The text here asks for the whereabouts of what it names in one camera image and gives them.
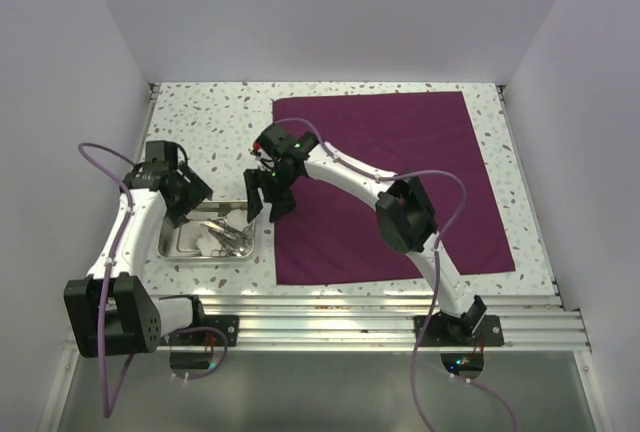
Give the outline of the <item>steel scissors ring handles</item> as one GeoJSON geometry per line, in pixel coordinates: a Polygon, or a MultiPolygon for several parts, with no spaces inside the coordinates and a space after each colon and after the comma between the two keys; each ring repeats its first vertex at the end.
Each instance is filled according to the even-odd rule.
{"type": "Polygon", "coordinates": [[[224,220],[206,220],[201,225],[225,247],[239,249],[246,245],[246,235],[224,220]]]}

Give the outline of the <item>steel forceps ring handles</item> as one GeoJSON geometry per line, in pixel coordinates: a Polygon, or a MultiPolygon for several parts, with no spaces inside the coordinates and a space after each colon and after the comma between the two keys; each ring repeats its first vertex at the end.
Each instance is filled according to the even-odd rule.
{"type": "Polygon", "coordinates": [[[246,242],[247,251],[251,248],[251,238],[249,237],[249,235],[244,231],[240,231],[233,227],[224,227],[222,231],[219,232],[219,239],[226,241],[246,242]]]}

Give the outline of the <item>steel tweezers long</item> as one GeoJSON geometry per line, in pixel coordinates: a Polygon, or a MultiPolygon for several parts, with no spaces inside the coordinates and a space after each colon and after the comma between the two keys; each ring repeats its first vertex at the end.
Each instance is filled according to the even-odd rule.
{"type": "Polygon", "coordinates": [[[210,256],[240,258],[246,253],[246,251],[246,242],[226,241],[214,238],[210,256]]]}

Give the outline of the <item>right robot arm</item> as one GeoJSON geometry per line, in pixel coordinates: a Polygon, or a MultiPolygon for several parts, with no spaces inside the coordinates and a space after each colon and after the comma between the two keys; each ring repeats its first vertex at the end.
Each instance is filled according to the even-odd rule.
{"type": "Polygon", "coordinates": [[[258,135],[251,153],[259,165],[243,173],[249,221],[265,205],[270,222],[291,213],[296,207],[292,187],[301,177],[334,186],[374,210],[383,241],[407,256],[432,287],[440,310],[428,314],[424,330],[461,345],[480,334],[487,307],[455,267],[441,264],[441,242],[449,227],[436,222],[422,172],[395,173],[368,165],[324,141],[315,127],[295,137],[271,124],[258,135]]]}

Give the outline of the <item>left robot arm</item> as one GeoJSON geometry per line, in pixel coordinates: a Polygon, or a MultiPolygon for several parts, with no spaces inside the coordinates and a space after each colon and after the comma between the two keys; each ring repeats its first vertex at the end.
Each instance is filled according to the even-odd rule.
{"type": "Polygon", "coordinates": [[[211,188],[184,162],[144,162],[120,182],[119,207],[105,246],[83,279],[71,280],[63,297],[80,354],[130,355],[156,350],[175,334],[185,344],[208,331],[194,295],[153,299],[141,275],[164,225],[173,229],[212,198],[211,188]]]}

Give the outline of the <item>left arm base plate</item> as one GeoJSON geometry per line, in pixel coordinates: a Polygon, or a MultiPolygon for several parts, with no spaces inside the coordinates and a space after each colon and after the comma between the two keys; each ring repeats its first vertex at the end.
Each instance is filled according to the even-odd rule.
{"type": "Polygon", "coordinates": [[[159,345],[235,347],[239,330],[240,318],[237,315],[206,315],[197,325],[164,336],[159,345]]]}

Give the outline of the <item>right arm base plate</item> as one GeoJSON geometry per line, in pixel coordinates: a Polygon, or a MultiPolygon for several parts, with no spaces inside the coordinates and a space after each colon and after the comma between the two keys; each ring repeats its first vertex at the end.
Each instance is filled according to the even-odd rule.
{"type": "Polygon", "coordinates": [[[420,339],[420,347],[501,347],[505,344],[500,318],[485,315],[473,332],[465,331],[457,319],[434,314],[420,339]]]}

